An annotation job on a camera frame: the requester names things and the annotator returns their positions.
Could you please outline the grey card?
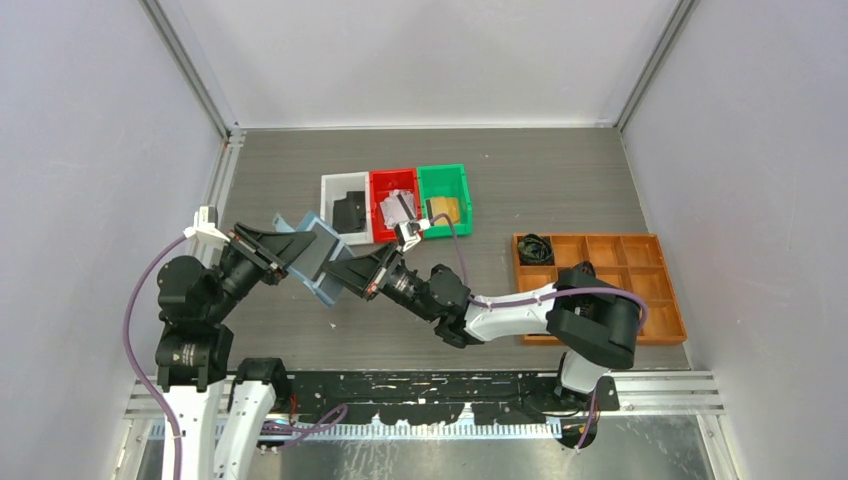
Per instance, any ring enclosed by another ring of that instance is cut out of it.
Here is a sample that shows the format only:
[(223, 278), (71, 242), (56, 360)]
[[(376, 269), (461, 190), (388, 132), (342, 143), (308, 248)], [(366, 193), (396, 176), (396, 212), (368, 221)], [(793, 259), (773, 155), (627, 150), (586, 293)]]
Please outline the grey card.
[(315, 282), (319, 275), (321, 266), (334, 252), (338, 243), (337, 237), (322, 227), (311, 230), (316, 238), (289, 266), (288, 272), (298, 275), (305, 282)]

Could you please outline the blue leather card holder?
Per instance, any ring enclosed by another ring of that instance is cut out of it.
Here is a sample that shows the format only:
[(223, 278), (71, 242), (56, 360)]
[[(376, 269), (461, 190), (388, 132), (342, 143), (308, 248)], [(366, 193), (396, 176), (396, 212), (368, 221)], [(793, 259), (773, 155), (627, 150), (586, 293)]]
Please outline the blue leather card holder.
[(277, 213), (272, 225), (278, 233), (312, 232), (316, 239), (286, 269), (298, 278), (325, 306), (332, 308), (341, 296), (344, 287), (333, 276), (323, 270), (325, 263), (346, 260), (354, 256), (351, 248), (340, 235), (314, 212), (307, 213), (300, 224), (294, 228), (282, 215)]

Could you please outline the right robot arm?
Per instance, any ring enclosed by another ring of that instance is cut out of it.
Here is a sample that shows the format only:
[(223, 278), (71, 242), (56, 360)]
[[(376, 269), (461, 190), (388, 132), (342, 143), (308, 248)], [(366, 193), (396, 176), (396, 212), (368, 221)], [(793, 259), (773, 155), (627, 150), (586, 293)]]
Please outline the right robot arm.
[(503, 296), (475, 294), (444, 264), (422, 278), (406, 265), (395, 244), (369, 254), (330, 260), (324, 272), (358, 297), (382, 295), (416, 317), (455, 348), (502, 337), (549, 334), (567, 348), (558, 367), (555, 396), (567, 410), (582, 409), (601, 378), (633, 367), (638, 334), (649, 317), (640, 296), (605, 283), (584, 267), (558, 274), (555, 281)]

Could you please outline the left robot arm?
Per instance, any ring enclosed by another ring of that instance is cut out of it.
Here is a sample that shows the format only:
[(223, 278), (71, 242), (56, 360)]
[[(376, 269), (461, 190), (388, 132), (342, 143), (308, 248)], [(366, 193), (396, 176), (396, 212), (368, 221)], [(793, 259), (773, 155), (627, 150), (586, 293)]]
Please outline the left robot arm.
[(291, 382), (279, 358), (247, 358), (228, 376), (234, 334), (224, 320), (259, 283), (276, 285), (315, 241), (313, 232), (268, 232), (202, 221), (183, 232), (220, 249), (205, 266), (190, 255), (157, 274), (163, 334), (153, 391), (171, 426), (164, 464), (176, 479), (243, 479), (269, 413), (285, 409)]

